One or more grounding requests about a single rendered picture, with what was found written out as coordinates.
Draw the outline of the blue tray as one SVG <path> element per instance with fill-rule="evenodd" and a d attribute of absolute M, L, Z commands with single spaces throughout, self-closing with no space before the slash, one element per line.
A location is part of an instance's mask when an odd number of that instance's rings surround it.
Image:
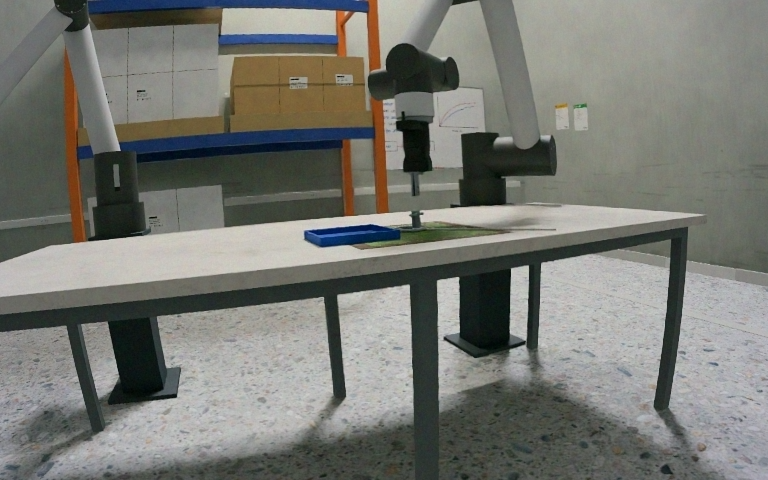
<path fill-rule="evenodd" d="M 401 239 L 401 238 L 400 238 L 400 230 L 383 227 L 379 225 L 374 225 L 374 224 L 368 224 L 368 225 L 304 230 L 304 239 L 320 247 L 328 247 L 328 246 L 366 243 L 366 242 L 395 240 L 395 239 Z"/>

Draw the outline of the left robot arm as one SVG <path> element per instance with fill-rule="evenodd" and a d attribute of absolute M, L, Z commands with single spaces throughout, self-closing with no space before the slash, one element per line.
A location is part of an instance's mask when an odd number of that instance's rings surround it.
<path fill-rule="evenodd" d="M 450 56 L 438 58 L 427 51 L 450 6 L 473 1 L 478 0 L 425 0 L 400 44 L 387 54 L 383 69 L 369 73 L 371 96 L 381 101 L 406 92 L 456 90 L 459 71 L 455 60 Z M 540 136 L 513 2 L 479 1 L 512 137 L 499 137 L 495 132 L 461 134 L 460 205 L 506 204 L 506 178 L 499 176 L 555 176 L 557 170 L 554 137 Z"/>

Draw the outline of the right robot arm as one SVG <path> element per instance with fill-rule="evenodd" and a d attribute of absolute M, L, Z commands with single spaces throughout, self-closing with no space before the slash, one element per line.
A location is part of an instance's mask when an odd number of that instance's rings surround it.
<path fill-rule="evenodd" d="M 120 151 L 89 26 L 88 0 L 54 0 L 54 4 L 0 65 L 0 105 L 62 33 L 94 155 L 95 236 L 145 231 L 136 151 Z"/>

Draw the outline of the green grass mat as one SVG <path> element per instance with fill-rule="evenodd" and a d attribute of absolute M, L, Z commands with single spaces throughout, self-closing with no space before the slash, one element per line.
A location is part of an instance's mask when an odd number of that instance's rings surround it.
<path fill-rule="evenodd" d="M 442 221 L 422 222 L 421 225 L 426 226 L 427 228 L 482 228 L 482 227 L 448 223 L 448 222 L 442 222 Z M 418 232 L 400 232 L 401 239 L 347 244 L 347 245 L 350 245 L 360 250 L 364 250 L 364 249 L 454 240 L 454 239 L 462 239 L 462 238 L 507 234 L 507 233 L 515 233 L 515 232 L 502 231 L 502 230 L 424 230 L 424 231 L 418 231 Z"/>

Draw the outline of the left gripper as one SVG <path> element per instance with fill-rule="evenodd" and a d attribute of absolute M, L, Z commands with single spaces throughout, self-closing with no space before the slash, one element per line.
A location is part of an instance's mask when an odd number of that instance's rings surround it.
<path fill-rule="evenodd" d="M 395 95 L 395 115 L 396 130 L 402 131 L 403 137 L 403 172 L 411 175 L 412 196 L 420 196 L 419 175 L 433 171 L 429 155 L 429 124 L 435 117 L 433 94 L 406 92 Z"/>

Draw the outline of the grey ring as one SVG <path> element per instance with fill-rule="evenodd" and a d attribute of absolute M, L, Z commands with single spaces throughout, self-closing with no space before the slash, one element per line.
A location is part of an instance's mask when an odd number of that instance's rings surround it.
<path fill-rule="evenodd" d="M 421 228 L 412 229 L 412 225 L 408 225 L 408 226 L 398 226 L 393 229 L 400 230 L 400 232 L 418 232 L 418 231 L 424 231 L 426 228 L 427 228 L 426 226 L 421 225 Z"/>

